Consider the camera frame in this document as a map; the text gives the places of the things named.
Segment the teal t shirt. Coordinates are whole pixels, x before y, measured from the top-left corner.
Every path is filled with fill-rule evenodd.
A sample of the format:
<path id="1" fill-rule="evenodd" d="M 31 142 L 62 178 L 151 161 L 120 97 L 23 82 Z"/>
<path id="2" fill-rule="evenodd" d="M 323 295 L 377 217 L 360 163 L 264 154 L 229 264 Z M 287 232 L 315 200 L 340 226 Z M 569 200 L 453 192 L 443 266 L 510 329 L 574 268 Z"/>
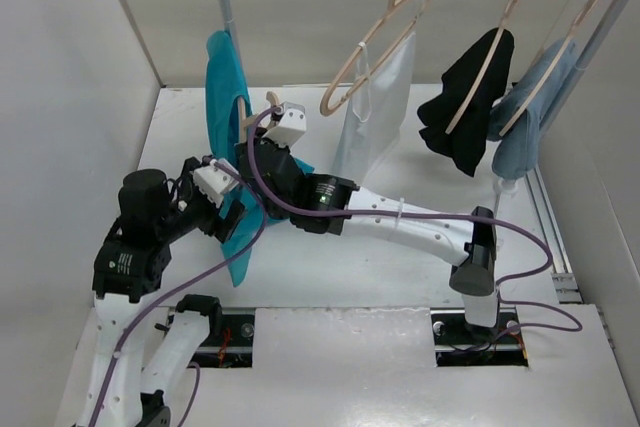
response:
<path id="1" fill-rule="evenodd" d="M 206 50 L 205 114 L 210 149 L 215 158 L 223 158 L 237 166 L 234 147 L 239 142 L 240 133 L 237 111 L 239 98 L 245 102 L 245 113 L 248 116 L 252 114 L 246 79 L 229 33 L 214 32 L 207 40 Z M 221 245 L 226 259 L 239 251 L 244 252 L 228 266 L 232 285 L 238 287 L 246 277 L 251 257 L 246 245 L 259 230 L 263 214 L 255 199 L 245 190 L 235 190 L 225 198 L 238 199 L 247 209 L 246 216 L 231 238 Z"/>

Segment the beige plastic hanger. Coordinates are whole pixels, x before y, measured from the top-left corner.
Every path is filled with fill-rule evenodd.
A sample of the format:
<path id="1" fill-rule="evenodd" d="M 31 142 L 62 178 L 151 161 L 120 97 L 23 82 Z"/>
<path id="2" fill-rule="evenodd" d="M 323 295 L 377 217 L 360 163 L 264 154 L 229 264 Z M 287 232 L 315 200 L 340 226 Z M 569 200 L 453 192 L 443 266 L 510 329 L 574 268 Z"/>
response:
<path id="1" fill-rule="evenodd" d="M 278 95 L 273 91 L 268 91 L 266 93 L 266 100 L 269 102 L 271 107 L 276 107 L 281 105 Z M 256 120 L 257 115 L 247 114 L 247 103 L 242 96 L 239 96 L 236 99 L 236 104 L 237 104 L 238 119 L 239 119 L 239 124 L 238 124 L 239 142 L 244 143 L 247 140 L 247 129 Z"/>

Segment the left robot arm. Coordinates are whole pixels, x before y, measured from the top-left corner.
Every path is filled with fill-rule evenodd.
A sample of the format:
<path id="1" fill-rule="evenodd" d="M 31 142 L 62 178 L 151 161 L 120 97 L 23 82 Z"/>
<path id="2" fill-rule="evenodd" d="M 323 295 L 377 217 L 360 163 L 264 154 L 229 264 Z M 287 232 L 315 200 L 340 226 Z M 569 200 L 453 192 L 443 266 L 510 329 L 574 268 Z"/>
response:
<path id="1" fill-rule="evenodd" d="M 170 396 L 202 344 L 222 334 L 217 298 L 189 294 L 151 360 L 145 344 L 159 303 L 172 243 L 198 229 L 219 241 L 244 217 L 237 200 L 224 197 L 238 185 L 225 159 L 191 157 L 172 181 L 158 169 L 128 174 L 118 193 L 120 214 L 95 262 L 92 280 L 97 316 L 96 350 L 80 426 L 167 426 Z"/>

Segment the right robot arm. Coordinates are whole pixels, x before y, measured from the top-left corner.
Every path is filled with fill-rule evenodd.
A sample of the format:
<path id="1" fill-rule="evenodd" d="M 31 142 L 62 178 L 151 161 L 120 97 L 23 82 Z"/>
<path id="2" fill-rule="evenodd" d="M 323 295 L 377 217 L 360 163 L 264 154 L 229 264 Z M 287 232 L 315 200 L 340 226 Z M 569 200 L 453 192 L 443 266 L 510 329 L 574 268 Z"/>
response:
<path id="1" fill-rule="evenodd" d="M 267 213 L 318 235 L 373 237 L 434 255 L 451 265 L 449 287 L 462 296 L 462 328 L 483 341 L 499 326 L 494 277 L 494 214 L 477 207 L 471 219 L 435 219 L 434 212 L 384 198 L 355 182 L 306 173 L 290 150 L 271 140 L 254 142 L 256 180 L 247 143 L 235 147 L 241 177 L 258 193 Z"/>

